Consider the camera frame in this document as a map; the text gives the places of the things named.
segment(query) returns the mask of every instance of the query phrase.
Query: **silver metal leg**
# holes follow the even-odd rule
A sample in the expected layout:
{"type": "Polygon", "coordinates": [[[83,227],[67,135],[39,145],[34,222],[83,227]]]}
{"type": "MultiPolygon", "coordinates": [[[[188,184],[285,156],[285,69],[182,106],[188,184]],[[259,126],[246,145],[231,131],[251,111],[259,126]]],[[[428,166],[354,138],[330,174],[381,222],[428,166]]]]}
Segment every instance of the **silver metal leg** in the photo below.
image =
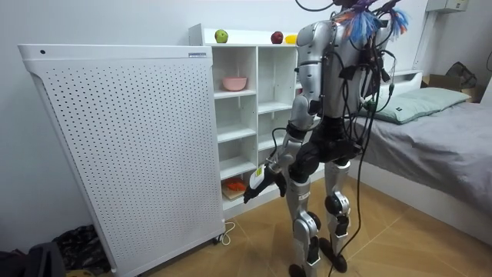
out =
{"type": "Polygon", "coordinates": [[[347,227],[350,203],[341,191],[350,166],[350,162],[346,165],[336,165],[333,162],[328,162],[324,165],[328,231],[330,232],[331,247],[335,255],[340,253],[344,240],[348,237],[347,227]]]}
{"type": "Polygon", "coordinates": [[[304,269],[306,277],[317,277],[319,241],[315,220],[308,214],[311,180],[300,184],[290,181],[286,193],[294,231],[296,264],[304,269]]]}

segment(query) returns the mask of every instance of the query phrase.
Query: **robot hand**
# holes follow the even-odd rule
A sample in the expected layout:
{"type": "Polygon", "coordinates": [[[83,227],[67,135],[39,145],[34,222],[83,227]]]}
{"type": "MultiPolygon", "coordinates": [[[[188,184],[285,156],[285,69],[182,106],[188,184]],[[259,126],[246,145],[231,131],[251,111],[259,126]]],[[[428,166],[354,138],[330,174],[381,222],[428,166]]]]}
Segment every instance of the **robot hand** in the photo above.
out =
{"type": "Polygon", "coordinates": [[[246,192],[244,192],[244,203],[246,204],[250,199],[258,196],[273,182],[275,182],[280,189],[280,196],[284,197],[287,184],[282,173],[275,173],[271,170],[269,163],[259,167],[255,173],[251,174],[249,186],[246,189],[246,192]]]}

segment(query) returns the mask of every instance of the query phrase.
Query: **pink bowl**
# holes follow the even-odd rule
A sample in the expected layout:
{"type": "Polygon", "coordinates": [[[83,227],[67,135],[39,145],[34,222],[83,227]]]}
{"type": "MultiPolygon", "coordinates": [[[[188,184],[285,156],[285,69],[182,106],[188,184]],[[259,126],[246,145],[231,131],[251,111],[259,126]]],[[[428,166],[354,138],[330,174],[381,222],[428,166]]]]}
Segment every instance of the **pink bowl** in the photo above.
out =
{"type": "Polygon", "coordinates": [[[246,86],[247,81],[246,77],[225,77],[222,79],[222,84],[228,91],[239,92],[246,86]]]}

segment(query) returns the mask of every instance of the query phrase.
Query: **mattress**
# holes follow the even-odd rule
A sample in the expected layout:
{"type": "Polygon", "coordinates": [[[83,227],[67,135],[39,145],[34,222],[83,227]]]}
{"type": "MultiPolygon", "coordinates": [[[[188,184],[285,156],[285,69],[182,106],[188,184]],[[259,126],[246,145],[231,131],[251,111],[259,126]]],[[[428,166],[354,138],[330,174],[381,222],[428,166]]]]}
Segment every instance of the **mattress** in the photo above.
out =
{"type": "Polygon", "coordinates": [[[404,125],[374,120],[364,161],[492,216],[492,108],[461,103],[404,125]]]}

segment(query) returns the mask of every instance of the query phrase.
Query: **pillow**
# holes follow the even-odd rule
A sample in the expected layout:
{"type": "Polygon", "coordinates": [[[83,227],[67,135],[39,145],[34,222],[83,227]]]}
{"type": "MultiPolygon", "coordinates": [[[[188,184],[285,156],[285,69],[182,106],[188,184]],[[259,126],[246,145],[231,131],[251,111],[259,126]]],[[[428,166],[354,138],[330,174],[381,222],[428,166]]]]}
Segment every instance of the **pillow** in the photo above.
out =
{"type": "MultiPolygon", "coordinates": [[[[419,88],[411,92],[405,92],[391,97],[390,102],[374,118],[404,124],[425,115],[440,112],[470,98],[461,92],[454,92],[443,88],[419,88]]],[[[377,110],[386,104],[387,99],[379,99],[377,110]]],[[[362,116],[367,116],[367,111],[362,109],[362,116]]]]}

